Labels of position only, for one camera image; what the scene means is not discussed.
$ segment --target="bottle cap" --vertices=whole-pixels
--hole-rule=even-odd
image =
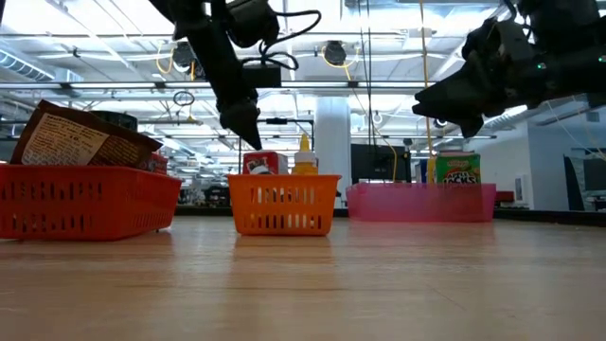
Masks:
[[[310,140],[307,138],[307,134],[303,134],[301,136],[301,141],[299,141],[299,151],[300,152],[309,152],[310,151]]]
[[[301,136],[299,151],[294,154],[294,162],[315,164],[315,153],[310,150],[310,140],[306,134]]]

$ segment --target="orange basket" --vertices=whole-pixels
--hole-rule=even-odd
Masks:
[[[242,235],[326,236],[339,175],[229,175]]]
[[[0,166],[0,239],[132,237],[170,225],[180,188],[121,167]]]

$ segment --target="brown snack bag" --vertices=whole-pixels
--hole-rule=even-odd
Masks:
[[[94,115],[41,100],[21,133],[11,164],[138,168],[162,146]]]

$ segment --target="red basket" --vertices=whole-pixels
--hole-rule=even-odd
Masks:
[[[229,175],[242,235],[326,236],[339,175]]]
[[[121,167],[0,166],[0,239],[116,241],[167,227],[181,181]]]
[[[496,185],[356,184],[349,217],[365,222],[481,223],[492,221]]]

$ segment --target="desk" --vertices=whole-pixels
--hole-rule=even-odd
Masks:
[[[0,242],[0,340],[603,340],[605,244],[606,229],[510,222],[239,238],[209,217]]]
[[[606,210],[606,197],[594,196],[587,199],[588,202],[592,203],[596,212]]]

